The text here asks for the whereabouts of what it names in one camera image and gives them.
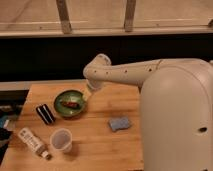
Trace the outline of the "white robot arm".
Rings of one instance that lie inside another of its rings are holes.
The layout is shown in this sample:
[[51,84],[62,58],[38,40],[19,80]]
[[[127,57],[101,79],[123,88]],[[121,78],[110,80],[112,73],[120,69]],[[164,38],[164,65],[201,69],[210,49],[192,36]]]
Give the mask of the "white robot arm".
[[139,88],[144,171],[213,171],[213,64],[179,58],[113,65],[99,54],[83,75],[87,95],[104,82]]

